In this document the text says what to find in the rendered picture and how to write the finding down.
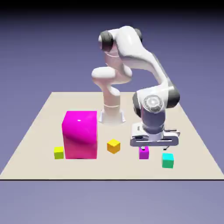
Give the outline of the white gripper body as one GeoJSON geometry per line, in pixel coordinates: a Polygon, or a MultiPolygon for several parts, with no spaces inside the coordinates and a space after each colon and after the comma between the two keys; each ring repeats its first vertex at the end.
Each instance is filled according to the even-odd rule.
{"type": "Polygon", "coordinates": [[[168,147],[179,144],[179,132],[161,132],[159,134],[146,134],[133,136],[130,140],[132,147],[168,147]]]}

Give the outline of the small purple cube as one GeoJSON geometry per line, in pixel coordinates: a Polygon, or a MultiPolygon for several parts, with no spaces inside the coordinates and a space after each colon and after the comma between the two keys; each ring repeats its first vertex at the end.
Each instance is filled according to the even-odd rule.
{"type": "Polygon", "coordinates": [[[139,147],[139,159],[143,159],[143,160],[149,159],[150,151],[148,146],[145,146],[145,147],[146,147],[146,150],[141,150],[141,148],[139,147]]]}

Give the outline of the small cyan cube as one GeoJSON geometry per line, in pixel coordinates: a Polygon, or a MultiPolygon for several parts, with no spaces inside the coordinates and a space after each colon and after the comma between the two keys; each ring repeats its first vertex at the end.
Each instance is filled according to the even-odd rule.
{"type": "Polygon", "coordinates": [[[171,153],[162,154],[162,167],[163,168],[173,168],[174,166],[174,156],[171,153]]]}

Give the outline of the small orange cube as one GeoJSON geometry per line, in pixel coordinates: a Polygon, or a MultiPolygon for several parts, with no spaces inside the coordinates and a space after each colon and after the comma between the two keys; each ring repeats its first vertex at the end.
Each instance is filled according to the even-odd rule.
{"type": "Polygon", "coordinates": [[[107,143],[107,151],[111,152],[112,154],[116,154],[117,152],[119,152],[120,151],[120,142],[115,139],[111,139],[107,143]]]}

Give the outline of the small yellow-green cube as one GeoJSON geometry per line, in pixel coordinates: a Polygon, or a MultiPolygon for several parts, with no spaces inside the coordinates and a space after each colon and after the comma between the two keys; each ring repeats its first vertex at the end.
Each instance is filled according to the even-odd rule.
{"type": "Polygon", "coordinates": [[[63,147],[54,147],[54,158],[55,159],[64,159],[64,148],[63,147]]]}

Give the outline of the large magenta box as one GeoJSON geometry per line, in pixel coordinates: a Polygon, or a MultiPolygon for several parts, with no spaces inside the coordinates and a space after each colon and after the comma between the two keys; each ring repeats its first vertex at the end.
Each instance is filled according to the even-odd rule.
{"type": "Polygon", "coordinates": [[[96,111],[67,111],[62,122],[66,159],[96,159],[98,121],[96,111]]]}

